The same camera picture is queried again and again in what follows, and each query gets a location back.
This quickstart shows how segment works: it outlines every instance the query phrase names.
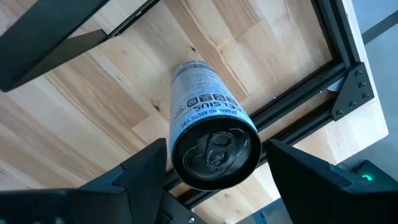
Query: screw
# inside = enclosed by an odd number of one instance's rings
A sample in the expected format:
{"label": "screw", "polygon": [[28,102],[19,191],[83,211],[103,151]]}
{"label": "screw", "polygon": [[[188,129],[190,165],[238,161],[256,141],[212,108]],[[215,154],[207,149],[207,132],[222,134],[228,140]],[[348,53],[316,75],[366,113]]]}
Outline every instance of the screw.
{"label": "screw", "polygon": [[359,87],[360,87],[360,88],[366,87],[366,83],[365,83],[365,82],[361,82],[361,83],[359,84]]}
{"label": "screw", "polygon": [[371,97],[369,93],[364,93],[364,95],[362,95],[362,99],[368,99],[369,97]]}
{"label": "screw", "polygon": [[349,107],[350,108],[356,107],[356,103],[352,101],[351,103],[349,103]]}
{"label": "screw", "polygon": [[358,77],[358,76],[360,76],[362,74],[363,74],[363,72],[361,70],[358,70],[358,71],[355,72],[355,76],[356,77]]}

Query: can lid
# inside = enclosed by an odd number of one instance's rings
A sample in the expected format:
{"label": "can lid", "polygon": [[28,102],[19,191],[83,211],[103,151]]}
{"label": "can lid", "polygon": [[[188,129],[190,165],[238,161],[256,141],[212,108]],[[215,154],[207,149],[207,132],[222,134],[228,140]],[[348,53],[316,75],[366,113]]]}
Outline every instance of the can lid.
{"label": "can lid", "polygon": [[200,190],[232,187],[256,168],[261,143],[255,130],[232,116],[195,123],[177,140],[172,154],[177,175]]}

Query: white can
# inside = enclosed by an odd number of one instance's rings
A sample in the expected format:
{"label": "white can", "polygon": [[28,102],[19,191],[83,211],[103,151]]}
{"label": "white can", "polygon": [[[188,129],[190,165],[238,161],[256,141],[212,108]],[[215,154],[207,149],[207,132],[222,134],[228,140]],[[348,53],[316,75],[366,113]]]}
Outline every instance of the white can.
{"label": "white can", "polygon": [[255,125],[205,62],[183,63],[173,76],[170,154],[177,175],[200,190],[232,187],[259,161]]}

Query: wooden surface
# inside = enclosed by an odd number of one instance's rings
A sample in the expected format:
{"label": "wooden surface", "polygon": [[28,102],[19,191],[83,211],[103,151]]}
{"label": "wooden surface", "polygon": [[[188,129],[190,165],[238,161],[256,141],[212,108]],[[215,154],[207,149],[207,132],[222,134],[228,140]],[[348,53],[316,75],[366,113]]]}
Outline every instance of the wooden surface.
{"label": "wooden surface", "polygon": [[[34,2],[0,0],[0,34]],[[112,0],[74,35],[99,27],[110,32],[140,2]],[[352,5],[346,4],[371,74]],[[0,94],[0,189],[78,187],[168,137],[170,76],[188,59],[214,66],[250,114],[331,56],[309,0],[161,1],[123,35]],[[259,133],[261,139],[328,97],[324,92],[306,102]],[[336,164],[385,135],[376,94],[296,147]],[[173,194],[187,189],[179,186]],[[265,164],[194,211],[208,223],[235,223],[277,198]]]}

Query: green led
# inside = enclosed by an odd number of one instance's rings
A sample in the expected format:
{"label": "green led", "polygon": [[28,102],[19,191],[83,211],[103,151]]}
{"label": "green led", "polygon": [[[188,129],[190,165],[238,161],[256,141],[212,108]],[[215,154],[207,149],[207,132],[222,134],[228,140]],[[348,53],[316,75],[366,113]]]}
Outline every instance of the green led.
{"label": "green led", "polygon": [[371,175],[362,175],[363,178],[366,178],[367,180],[373,180],[373,177]]}

